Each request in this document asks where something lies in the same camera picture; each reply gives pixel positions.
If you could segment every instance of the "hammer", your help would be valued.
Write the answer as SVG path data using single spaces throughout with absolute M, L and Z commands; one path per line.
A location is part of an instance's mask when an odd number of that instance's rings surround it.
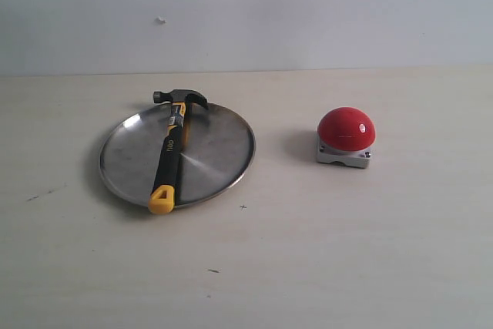
M 155 104 L 171 102 L 168 130 L 161 148 L 159 165 L 154 179 L 154 186 L 149 199 L 152 213 L 169 213 L 175 206 L 176 182 L 178 177 L 179 157 L 184 146 L 183 124 L 186 111 L 191 103 L 208 109 L 205 96 L 194 90 L 175 89 L 171 92 L 154 92 Z

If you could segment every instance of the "table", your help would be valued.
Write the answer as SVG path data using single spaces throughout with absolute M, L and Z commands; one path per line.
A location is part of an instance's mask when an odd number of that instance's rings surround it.
M 197 89 L 253 128 L 246 176 L 151 215 L 99 148 L 154 90 Z M 490 328 L 493 65 L 0 79 L 3 328 Z M 362 109 L 365 170 L 314 160 Z

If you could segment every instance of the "red dome button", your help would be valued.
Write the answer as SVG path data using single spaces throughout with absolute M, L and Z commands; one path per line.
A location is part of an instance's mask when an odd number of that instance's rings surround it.
M 375 128 L 370 118 L 351 107 L 330 111 L 320 121 L 317 131 L 328 146 L 348 152 L 366 149 L 375 141 Z

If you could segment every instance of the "stainless steel plate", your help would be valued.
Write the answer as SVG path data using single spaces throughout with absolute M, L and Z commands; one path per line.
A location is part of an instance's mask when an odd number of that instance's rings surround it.
M 155 106 L 120 123 L 101 150 L 99 169 L 117 196 L 147 206 L 163 145 L 170 104 Z M 253 160 L 255 137 L 235 112 L 209 103 L 194 105 L 182 153 L 181 194 L 176 208 L 222 193 L 236 184 Z

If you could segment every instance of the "wall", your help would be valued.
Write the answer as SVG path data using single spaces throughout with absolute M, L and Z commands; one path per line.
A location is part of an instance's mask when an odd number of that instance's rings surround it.
M 0 75 L 493 62 L 491 4 L 0 0 Z

